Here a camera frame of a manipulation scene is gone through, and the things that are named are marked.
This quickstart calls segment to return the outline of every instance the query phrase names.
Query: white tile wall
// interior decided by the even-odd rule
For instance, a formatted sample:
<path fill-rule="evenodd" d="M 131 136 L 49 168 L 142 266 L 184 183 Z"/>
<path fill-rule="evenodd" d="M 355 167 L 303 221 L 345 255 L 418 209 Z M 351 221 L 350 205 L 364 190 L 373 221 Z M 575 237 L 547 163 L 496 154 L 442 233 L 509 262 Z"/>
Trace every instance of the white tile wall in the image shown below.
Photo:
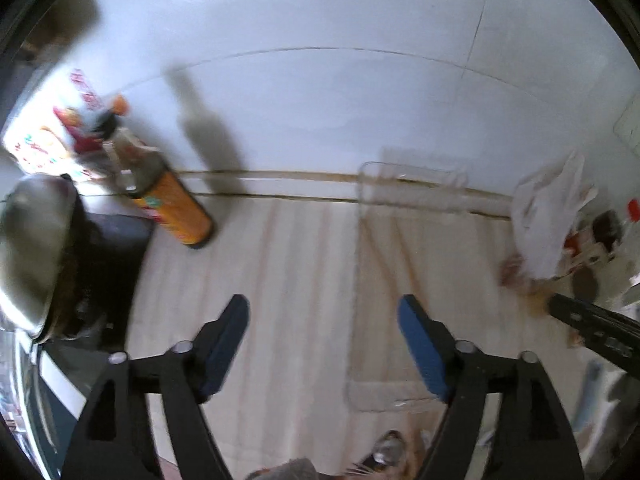
<path fill-rule="evenodd" d="M 94 1 L 66 61 L 179 169 L 355 173 L 394 146 L 509 193 L 578 147 L 618 200 L 640 191 L 637 159 L 609 156 L 640 71 L 588 0 Z M 91 14 L 65 5 L 69 28 Z"/>

